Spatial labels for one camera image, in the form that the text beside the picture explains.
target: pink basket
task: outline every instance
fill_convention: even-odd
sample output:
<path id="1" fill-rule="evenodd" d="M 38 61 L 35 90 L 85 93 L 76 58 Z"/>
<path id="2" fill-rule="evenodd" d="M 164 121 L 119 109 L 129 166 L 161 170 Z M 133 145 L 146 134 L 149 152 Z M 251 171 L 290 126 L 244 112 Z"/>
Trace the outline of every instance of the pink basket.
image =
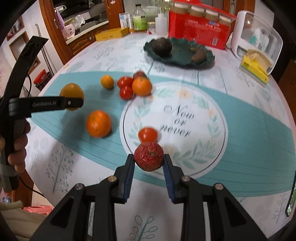
<path id="1" fill-rule="evenodd" d="M 45 206 L 45 205 L 38 205 L 38 206 L 33 206 L 33 207 L 24 207 L 24 210 L 29 212 L 29 213 L 46 214 L 46 216 L 48 216 L 53 209 L 54 209 L 53 206 Z"/>

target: green plate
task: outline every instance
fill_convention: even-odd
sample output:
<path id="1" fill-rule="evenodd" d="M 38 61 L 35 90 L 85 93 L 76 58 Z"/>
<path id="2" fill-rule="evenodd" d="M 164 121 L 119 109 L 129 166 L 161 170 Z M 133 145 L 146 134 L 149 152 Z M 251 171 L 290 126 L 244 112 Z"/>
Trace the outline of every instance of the green plate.
<path id="1" fill-rule="evenodd" d="M 169 38 L 173 49 L 168 57 L 162 58 L 152 50 L 153 40 L 154 39 L 152 39 L 150 42 L 145 43 L 144 50 L 153 59 L 161 61 L 163 63 L 175 64 L 180 66 L 202 67 L 210 65 L 215 60 L 215 56 L 213 55 L 211 50 L 206 49 L 206 47 L 203 45 L 197 44 L 195 41 L 188 41 L 184 38 Z M 196 63 L 191 61 L 191 57 L 194 55 L 194 52 L 189 49 L 191 47 L 200 47 L 201 49 L 204 49 L 207 53 L 207 60 L 202 63 Z"/>

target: human hand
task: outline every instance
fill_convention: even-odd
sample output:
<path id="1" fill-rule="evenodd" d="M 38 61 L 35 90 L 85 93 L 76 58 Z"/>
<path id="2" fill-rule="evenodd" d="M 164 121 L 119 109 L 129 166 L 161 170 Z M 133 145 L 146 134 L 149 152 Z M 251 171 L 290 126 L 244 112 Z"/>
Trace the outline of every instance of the human hand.
<path id="1" fill-rule="evenodd" d="M 27 133 L 31 130 L 30 124 L 27 122 L 24 129 L 24 134 L 17 138 L 14 142 L 15 152 L 8 156 L 8 162 L 15 167 L 15 171 L 22 173 L 25 170 L 25 158 L 27 155 L 26 145 L 28 144 Z M 0 136 L 0 150 L 3 150 L 5 146 L 5 140 Z"/>

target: avocado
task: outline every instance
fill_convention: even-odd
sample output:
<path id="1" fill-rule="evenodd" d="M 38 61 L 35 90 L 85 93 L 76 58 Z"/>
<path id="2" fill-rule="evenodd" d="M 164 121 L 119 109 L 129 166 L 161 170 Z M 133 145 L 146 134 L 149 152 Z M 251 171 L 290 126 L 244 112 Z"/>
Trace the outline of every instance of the avocado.
<path id="1" fill-rule="evenodd" d="M 172 51 L 172 44 L 169 39 L 159 38 L 152 41 L 152 50 L 160 57 L 167 57 Z"/>

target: red apple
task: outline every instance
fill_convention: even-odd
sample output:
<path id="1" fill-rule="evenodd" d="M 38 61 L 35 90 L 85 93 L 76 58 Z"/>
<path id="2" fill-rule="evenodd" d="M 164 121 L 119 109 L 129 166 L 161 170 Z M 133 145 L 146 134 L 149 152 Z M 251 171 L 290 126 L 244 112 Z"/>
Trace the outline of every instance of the red apple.
<path id="1" fill-rule="evenodd" d="M 145 77 L 145 78 L 147 78 L 146 74 L 141 70 L 139 70 L 139 71 L 137 71 L 136 73 L 133 74 L 133 80 L 135 80 L 137 77 Z"/>
<path id="2" fill-rule="evenodd" d="M 141 143 L 134 153 L 134 160 L 144 171 L 152 172 L 163 165 L 163 149 L 156 142 Z"/>

